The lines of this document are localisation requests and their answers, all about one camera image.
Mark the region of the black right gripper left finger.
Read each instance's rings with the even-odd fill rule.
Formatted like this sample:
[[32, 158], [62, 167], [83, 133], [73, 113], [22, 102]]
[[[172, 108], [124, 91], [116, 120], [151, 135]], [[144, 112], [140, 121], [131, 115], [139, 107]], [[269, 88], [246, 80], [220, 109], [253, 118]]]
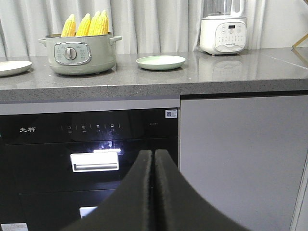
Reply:
[[150, 231], [151, 150], [141, 150], [115, 191], [64, 231]]

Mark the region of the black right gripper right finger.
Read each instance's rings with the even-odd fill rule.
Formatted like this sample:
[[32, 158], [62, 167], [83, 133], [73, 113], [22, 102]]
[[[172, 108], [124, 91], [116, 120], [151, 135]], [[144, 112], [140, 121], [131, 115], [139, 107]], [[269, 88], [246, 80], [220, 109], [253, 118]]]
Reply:
[[154, 154], [155, 199], [160, 231], [246, 231], [205, 200], [178, 170], [167, 150]]

